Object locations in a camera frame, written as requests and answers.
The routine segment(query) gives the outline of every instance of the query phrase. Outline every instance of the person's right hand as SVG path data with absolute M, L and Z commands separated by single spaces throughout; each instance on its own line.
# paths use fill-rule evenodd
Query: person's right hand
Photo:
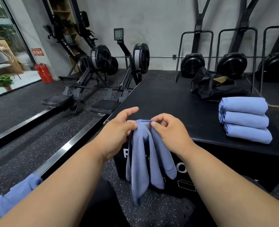
M 151 126 L 160 134 L 165 146 L 173 153 L 183 158 L 196 144 L 190 138 L 185 126 L 173 115 L 160 114 L 153 117 Z

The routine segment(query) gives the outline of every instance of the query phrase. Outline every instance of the black seat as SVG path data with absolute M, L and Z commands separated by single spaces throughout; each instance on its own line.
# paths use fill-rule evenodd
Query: black seat
M 51 106 L 51 107 L 61 107 L 72 102 L 71 96 L 52 96 L 51 98 L 45 99 L 42 101 L 43 105 Z
M 90 111 L 105 115 L 111 115 L 120 104 L 121 103 L 117 101 L 102 99 L 93 104 L 90 107 Z

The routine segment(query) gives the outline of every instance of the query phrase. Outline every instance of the concrete wall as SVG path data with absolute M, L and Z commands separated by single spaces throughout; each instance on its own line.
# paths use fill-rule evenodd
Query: concrete wall
M 77 0 L 80 10 L 87 11 L 90 29 L 99 39 L 97 43 L 105 44 L 112 56 L 123 56 L 123 52 L 113 40 L 113 29 L 124 28 L 125 44 L 130 51 L 136 43 L 149 45 L 151 56 L 171 57 L 178 54 L 180 36 L 184 31 L 194 30 L 195 9 L 193 0 Z M 199 0 L 199 9 L 204 0 Z M 217 36 L 224 28 L 233 28 L 239 15 L 240 0 L 211 0 L 206 12 L 203 29 L 214 31 L 213 56 L 216 55 Z M 263 30 L 267 26 L 279 24 L 279 0 L 259 0 L 251 14 L 250 26 L 259 30 L 258 56 L 262 51 Z M 279 30 L 269 32 L 266 54 L 270 52 Z M 222 35 L 220 55 L 229 48 L 233 33 Z M 191 52 L 193 36 L 185 36 L 182 55 Z M 89 47 L 82 42 L 83 48 Z M 199 52 L 208 56 L 210 36 L 201 37 Z M 253 55 L 253 34 L 247 32 L 240 52 Z M 119 67 L 124 68 L 124 58 L 118 58 Z M 150 69 L 175 70 L 176 60 L 172 58 L 151 58 Z M 252 59 L 248 58 L 247 71 L 252 69 Z
M 56 42 L 48 39 L 48 32 L 43 25 L 50 23 L 42 0 L 6 0 L 22 34 L 30 48 L 43 48 L 45 58 L 35 57 L 37 62 L 47 64 L 52 77 L 66 76 L 71 69 L 71 63 L 67 52 Z

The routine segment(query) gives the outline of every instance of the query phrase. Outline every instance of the black duffel bag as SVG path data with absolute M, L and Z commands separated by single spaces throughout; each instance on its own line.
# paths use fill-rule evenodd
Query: black duffel bag
M 191 82 L 191 92 L 201 100 L 219 102 L 222 97 L 243 96 L 248 92 L 237 86 L 228 76 L 201 67 Z

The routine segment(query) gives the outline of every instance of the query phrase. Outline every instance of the person's left hand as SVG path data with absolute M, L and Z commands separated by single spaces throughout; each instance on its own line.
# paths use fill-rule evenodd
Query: person's left hand
M 127 117 L 138 110 L 138 107 L 132 107 L 121 111 L 91 141 L 91 144 L 95 146 L 94 149 L 103 155 L 104 161 L 115 156 L 127 141 L 127 136 L 130 134 L 130 131 L 138 127 L 134 120 L 127 121 Z

